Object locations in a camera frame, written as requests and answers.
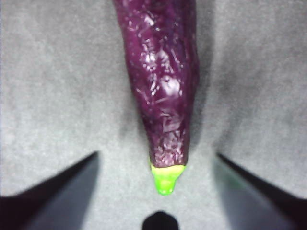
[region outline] gray fabric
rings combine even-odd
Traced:
[[[182,230],[226,230],[211,169],[220,151],[307,197],[307,2],[197,4],[201,84],[189,162],[163,197],[149,171],[112,2],[1,1],[1,194],[100,150],[83,229],[140,229],[164,210]]]

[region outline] eggplant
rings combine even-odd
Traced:
[[[158,192],[185,169],[199,82],[195,0],[113,0]]]

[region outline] black object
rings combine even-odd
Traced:
[[[146,218],[142,230],[178,230],[176,219],[162,211],[156,212]]]
[[[0,198],[1,230],[78,230],[98,172],[95,152],[59,175]]]
[[[307,201],[248,173],[222,154],[215,182],[234,230],[307,230]]]

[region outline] green tip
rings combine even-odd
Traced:
[[[155,187],[161,195],[169,195],[175,187],[177,178],[182,174],[185,165],[173,165],[166,168],[156,168],[151,164]]]

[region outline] wrinkled skin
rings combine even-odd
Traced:
[[[195,0],[113,0],[155,167],[186,165],[199,81]]]

